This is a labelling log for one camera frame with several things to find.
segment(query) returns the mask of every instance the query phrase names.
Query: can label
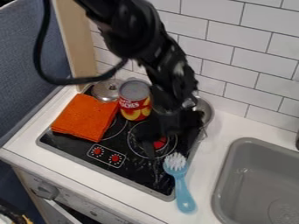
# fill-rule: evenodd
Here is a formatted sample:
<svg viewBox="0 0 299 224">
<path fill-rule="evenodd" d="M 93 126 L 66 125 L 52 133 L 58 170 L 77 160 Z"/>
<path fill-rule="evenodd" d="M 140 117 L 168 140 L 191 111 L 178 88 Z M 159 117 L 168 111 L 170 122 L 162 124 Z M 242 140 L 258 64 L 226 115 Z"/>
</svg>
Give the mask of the can label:
<svg viewBox="0 0 299 224">
<path fill-rule="evenodd" d="M 150 97 L 140 101 L 130 101 L 120 97 L 122 115 L 130 121 L 141 121 L 150 115 Z"/>
</svg>

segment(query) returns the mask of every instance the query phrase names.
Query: toy stove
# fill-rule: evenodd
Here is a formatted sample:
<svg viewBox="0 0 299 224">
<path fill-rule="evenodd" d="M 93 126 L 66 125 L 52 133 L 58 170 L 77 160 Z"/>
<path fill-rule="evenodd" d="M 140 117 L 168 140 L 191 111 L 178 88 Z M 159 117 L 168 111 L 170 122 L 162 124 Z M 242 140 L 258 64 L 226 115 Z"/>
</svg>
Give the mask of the toy stove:
<svg viewBox="0 0 299 224">
<path fill-rule="evenodd" d="M 164 172 L 163 159 L 177 151 L 191 162 L 192 155 L 198 148 L 199 128 L 191 129 L 180 136 L 162 137 L 154 142 L 156 160 L 150 161 L 133 134 L 137 126 L 146 122 L 147 120 L 130 122 L 118 113 L 99 143 L 54 133 L 50 129 L 47 129 L 37 142 L 49 151 L 161 200 L 173 200 L 175 183 L 173 177 Z"/>
</svg>

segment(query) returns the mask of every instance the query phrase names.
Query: white tile wall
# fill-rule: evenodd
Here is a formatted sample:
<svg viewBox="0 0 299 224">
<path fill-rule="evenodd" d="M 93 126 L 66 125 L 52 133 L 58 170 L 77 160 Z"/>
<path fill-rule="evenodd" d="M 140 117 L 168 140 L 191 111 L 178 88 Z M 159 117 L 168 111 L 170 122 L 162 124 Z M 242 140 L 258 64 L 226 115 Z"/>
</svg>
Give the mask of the white tile wall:
<svg viewBox="0 0 299 224">
<path fill-rule="evenodd" d="M 177 34 L 169 32 L 168 35 L 170 35 L 172 38 L 174 38 L 178 42 L 178 35 Z"/>
<path fill-rule="evenodd" d="M 210 22 L 207 39 L 230 46 L 265 52 L 271 33 L 237 25 Z"/>
<path fill-rule="evenodd" d="M 257 82 L 257 89 L 299 100 L 299 82 L 286 80 L 262 73 Z"/>
<path fill-rule="evenodd" d="M 294 81 L 299 81 L 299 66 L 296 69 L 296 72 L 294 74 L 293 80 Z"/>
<path fill-rule="evenodd" d="M 294 132 L 297 132 L 299 127 L 298 118 L 254 106 L 250 106 L 247 118 Z"/>
<path fill-rule="evenodd" d="M 233 55 L 231 46 L 215 44 L 200 39 L 180 37 L 178 43 L 187 54 L 203 59 L 229 63 Z"/>
<path fill-rule="evenodd" d="M 299 11 L 299 1 L 298 0 L 283 0 L 282 8 Z"/>
<path fill-rule="evenodd" d="M 113 66 L 115 66 L 120 61 L 120 59 L 116 57 L 114 54 L 112 54 L 110 51 L 103 50 L 100 48 L 94 48 L 94 57 L 96 60 L 100 62 L 104 62 Z M 129 61 L 124 66 L 124 68 L 128 70 L 133 70 L 132 61 Z"/>
<path fill-rule="evenodd" d="M 249 88 L 254 87 L 258 77 L 257 72 L 235 66 L 227 66 L 208 60 L 204 61 L 201 74 L 217 80 L 232 82 Z"/>
<path fill-rule="evenodd" d="M 200 69 L 203 60 L 194 58 L 192 56 L 187 56 L 188 64 L 191 66 L 191 68 L 194 70 L 195 74 L 200 74 Z"/>
<path fill-rule="evenodd" d="M 299 36 L 299 13 L 246 4 L 241 25 Z"/>
<path fill-rule="evenodd" d="M 94 46 L 97 46 L 99 48 L 107 50 L 107 46 L 104 42 L 103 37 L 100 35 L 100 33 L 92 31 L 91 35 L 92 35 L 92 40 L 94 42 Z"/>
<path fill-rule="evenodd" d="M 299 129 L 299 0 L 149 1 L 187 54 L 200 94 L 216 109 Z M 105 50 L 92 22 L 90 30 L 103 73 L 119 59 Z M 145 74 L 130 61 L 116 77 L 148 81 Z"/>
<path fill-rule="evenodd" d="M 243 3 L 263 4 L 268 6 L 280 7 L 282 0 L 236 0 Z"/>
<path fill-rule="evenodd" d="M 299 38 L 273 34 L 268 53 L 299 60 Z"/>
<path fill-rule="evenodd" d="M 282 102 L 280 96 L 229 83 L 226 85 L 225 97 L 272 110 L 277 110 Z"/>
<path fill-rule="evenodd" d="M 179 12 L 180 11 L 180 0 L 147 0 L 152 3 L 156 9 L 162 11 L 172 11 Z"/>
<path fill-rule="evenodd" d="M 183 0 L 182 13 L 199 18 L 238 24 L 243 3 L 223 0 Z"/>
<path fill-rule="evenodd" d="M 160 11 L 166 31 L 186 36 L 204 39 L 207 21 L 200 18 L 186 17 L 178 14 Z"/>
<path fill-rule="evenodd" d="M 104 64 L 100 61 L 97 61 L 96 62 L 96 68 L 97 68 L 97 72 L 99 74 L 103 74 L 105 73 L 106 71 L 108 71 L 109 69 L 111 69 L 113 66 L 111 65 L 108 65 L 108 64 Z"/>
<path fill-rule="evenodd" d="M 246 114 L 248 107 L 246 103 L 232 101 L 224 97 L 204 92 L 200 92 L 200 96 L 208 100 L 216 109 L 223 110 L 237 116 L 244 116 Z"/>
<path fill-rule="evenodd" d="M 226 86 L 224 81 L 206 78 L 201 75 L 196 75 L 195 78 L 198 80 L 199 90 L 214 95 L 223 95 Z"/>
<path fill-rule="evenodd" d="M 284 98 L 279 112 L 299 117 L 299 101 Z"/>
<path fill-rule="evenodd" d="M 296 61 L 281 57 L 236 49 L 233 55 L 233 65 L 254 71 L 291 78 L 296 67 Z"/>
</svg>

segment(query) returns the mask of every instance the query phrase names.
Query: gray fabric panel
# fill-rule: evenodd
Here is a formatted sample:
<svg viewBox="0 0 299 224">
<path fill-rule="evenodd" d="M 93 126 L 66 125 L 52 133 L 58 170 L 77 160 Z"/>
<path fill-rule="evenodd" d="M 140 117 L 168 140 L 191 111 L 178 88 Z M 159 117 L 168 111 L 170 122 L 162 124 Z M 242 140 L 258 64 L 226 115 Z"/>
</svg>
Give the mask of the gray fabric panel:
<svg viewBox="0 0 299 224">
<path fill-rule="evenodd" d="M 38 77 L 32 62 L 42 17 L 40 0 L 17 0 L 0 8 L 0 146 L 56 88 Z M 67 77 L 71 73 L 54 13 L 42 62 L 47 74 Z"/>
</svg>

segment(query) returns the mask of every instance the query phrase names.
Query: gray sink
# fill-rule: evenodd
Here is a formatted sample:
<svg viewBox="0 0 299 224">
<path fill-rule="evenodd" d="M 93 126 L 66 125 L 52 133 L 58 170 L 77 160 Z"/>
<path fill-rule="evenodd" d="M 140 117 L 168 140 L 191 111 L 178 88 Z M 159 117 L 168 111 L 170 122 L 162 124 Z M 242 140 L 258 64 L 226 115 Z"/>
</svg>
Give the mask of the gray sink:
<svg viewBox="0 0 299 224">
<path fill-rule="evenodd" d="M 225 224 L 299 224 L 299 153 L 258 139 L 237 140 L 212 209 Z"/>
</svg>

